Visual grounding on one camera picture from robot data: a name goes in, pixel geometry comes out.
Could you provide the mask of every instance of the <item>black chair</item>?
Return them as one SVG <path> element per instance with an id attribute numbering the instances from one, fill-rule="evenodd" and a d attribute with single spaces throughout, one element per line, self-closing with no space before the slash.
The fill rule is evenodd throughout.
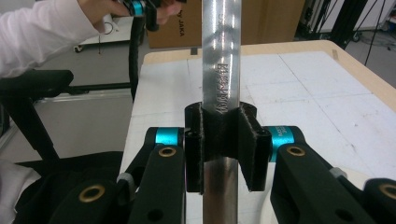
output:
<path id="1" fill-rule="evenodd" d="M 0 103 L 43 160 L 59 159 L 34 107 L 34 100 L 55 97 L 73 80 L 68 70 L 32 70 L 0 79 Z"/>

